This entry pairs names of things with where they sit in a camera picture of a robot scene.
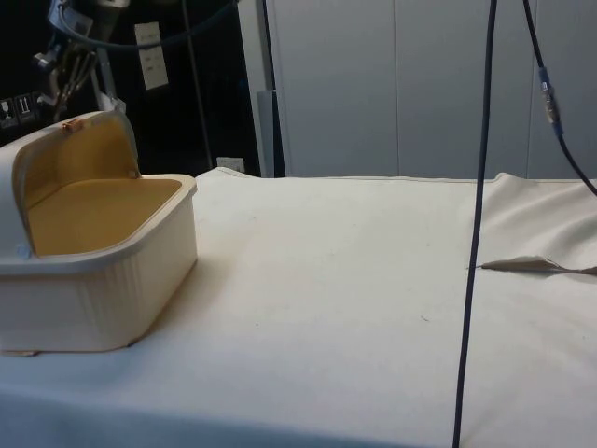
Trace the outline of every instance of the plastic bin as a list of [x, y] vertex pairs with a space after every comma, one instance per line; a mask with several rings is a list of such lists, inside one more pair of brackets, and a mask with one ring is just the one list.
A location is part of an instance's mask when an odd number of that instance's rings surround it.
[[141, 176], [117, 112], [0, 148], [0, 351], [141, 338], [197, 259], [196, 190], [190, 176]]

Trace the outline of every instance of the open lid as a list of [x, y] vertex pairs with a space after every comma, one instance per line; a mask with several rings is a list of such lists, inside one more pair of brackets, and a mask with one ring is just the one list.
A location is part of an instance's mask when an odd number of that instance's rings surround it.
[[139, 177], [131, 124], [117, 111], [57, 123], [0, 148], [0, 265], [35, 258], [27, 210], [88, 179]]

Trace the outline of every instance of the wall socket plate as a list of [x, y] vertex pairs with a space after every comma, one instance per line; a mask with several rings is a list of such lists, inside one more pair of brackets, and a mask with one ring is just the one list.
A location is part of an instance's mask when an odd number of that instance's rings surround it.
[[244, 173], [244, 159], [242, 157], [218, 157], [215, 159], [215, 163], [217, 166]]

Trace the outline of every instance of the black wall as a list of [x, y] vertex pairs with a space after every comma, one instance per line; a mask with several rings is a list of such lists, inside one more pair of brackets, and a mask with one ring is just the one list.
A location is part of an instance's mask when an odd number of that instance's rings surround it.
[[[191, 25], [204, 20], [226, 0], [187, 0]], [[31, 57], [46, 49], [51, 32], [46, 22], [49, 1], [0, 2], [0, 39], [10, 42], [0, 69], [0, 99], [37, 90], [37, 72]], [[184, 30], [179, 2], [153, 5], [132, 0], [122, 14], [112, 41], [134, 43], [134, 25], [160, 23], [161, 36]], [[15, 38], [27, 33], [26, 38]], [[244, 68], [243, 45], [236, 12], [215, 28], [194, 38], [195, 56], [206, 112], [212, 157], [243, 157], [247, 173], [258, 175], [257, 147]], [[185, 173], [207, 170], [201, 120], [187, 45], [163, 50], [169, 84], [146, 91], [138, 53], [110, 53], [118, 97], [127, 104], [127, 116], [137, 140], [143, 173]], [[88, 88], [69, 105], [67, 116], [96, 109]], [[18, 130], [0, 130], [0, 145], [46, 125], [40, 121]]]

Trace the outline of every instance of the cable connector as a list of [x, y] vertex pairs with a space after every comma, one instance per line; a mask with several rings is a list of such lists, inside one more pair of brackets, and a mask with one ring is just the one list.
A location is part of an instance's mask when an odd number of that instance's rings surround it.
[[548, 69], [539, 68], [539, 79], [541, 81], [541, 92], [545, 101], [545, 111], [548, 115], [548, 121], [557, 136], [563, 135], [562, 121], [560, 119], [560, 108], [556, 101], [555, 89], [549, 81]]

